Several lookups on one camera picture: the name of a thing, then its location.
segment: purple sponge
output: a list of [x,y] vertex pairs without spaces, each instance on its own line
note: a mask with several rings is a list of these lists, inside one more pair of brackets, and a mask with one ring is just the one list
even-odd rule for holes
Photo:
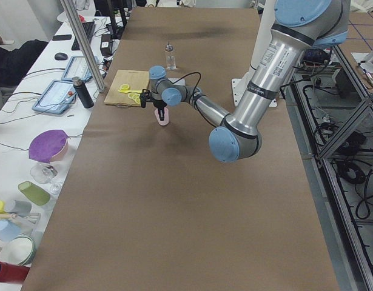
[[43,132],[31,142],[29,158],[46,163],[59,161],[67,151],[67,139],[68,135],[61,129]]

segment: white bowl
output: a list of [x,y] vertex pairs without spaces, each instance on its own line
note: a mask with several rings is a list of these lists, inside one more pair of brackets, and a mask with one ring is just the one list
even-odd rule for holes
[[28,236],[19,236],[0,251],[0,261],[15,265],[25,265],[30,262],[35,252],[34,242]]

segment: white desk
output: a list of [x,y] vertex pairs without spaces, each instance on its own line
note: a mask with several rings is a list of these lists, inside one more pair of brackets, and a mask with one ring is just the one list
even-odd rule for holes
[[[105,23],[109,22],[108,18],[86,17],[87,21],[96,21],[97,31]],[[57,35],[72,34],[71,28],[67,24],[63,24],[57,31]],[[101,37],[93,36],[91,47],[95,56],[102,61],[100,53]],[[57,52],[64,52],[69,57],[82,55],[81,51],[71,51],[74,36],[69,41],[50,41],[41,56],[35,62],[29,72],[49,68],[64,68],[68,61],[56,61],[54,55]],[[116,50],[118,41],[114,44],[113,49]],[[34,73],[26,77],[18,86],[15,92],[36,92],[42,93],[50,82],[54,79],[61,79],[63,70],[45,71]],[[94,81],[87,83],[88,91],[93,99],[96,98],[98,91]],[[3,107],[6,112],[11,112],[18,105],[18,101],[30,100],[31,97],[37,97],[33,94],[19,94],[12,96]],[[0,123],[9,122],[17,118],[25,118],[37,114],[32,110],[32,105],[36,99],[29,102],[21,102],[13,113],[0,111]],[[82,133],[90,117],[92,109],[85,109],[79,98],[70,106],[62,115],[47,115],[38,114],[29,118],[12,121],[6,124],[0,124],[0,142],[13,147],[28,149],[31,141],[40,133],[50,129],[62,129],[69,136],[76,136]],[[69,150],[62,161],[53,162],[52,166],[58,171],[55,178],[56,181],[63,182],[66,178],[70,164],[79,146],[81,138],[69,139]],[[18,190],[18,184],[24,181],[31,181],[39,185],[49,192],[51,184],[40,185],[36,183],[30,175],[30,169],[37,162],[29,159],[29,152],[22,150],[10,149],[0,145],[0,200],[8,201],[18,199],[28,201],[27,198]],[[40,207],[33,204],[32,212],[39,212],[42,217],[38,225],[38,231],[43,232],[48,223],[49,217],[47,213]],[[0,283],[0,291],[20,290],[21,285]]]

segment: tablet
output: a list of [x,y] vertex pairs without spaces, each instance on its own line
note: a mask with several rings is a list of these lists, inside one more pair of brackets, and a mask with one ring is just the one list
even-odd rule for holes
[[35,102],[34,111],[62,114],[73,103],[76,91],[67,81],[54,80]]
[[62,74],[61,80],[63,81],[72,81],[73,77],[80,77],[83,82],[88,81],[92,74],[87,65],[87,61],[83,56],[72,56],[69,59],[69,62]]

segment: red cup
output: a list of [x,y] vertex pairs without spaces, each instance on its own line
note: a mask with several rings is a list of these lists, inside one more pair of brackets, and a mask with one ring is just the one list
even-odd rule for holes
[[0,262],[0,283],[22,284],[30,268]]

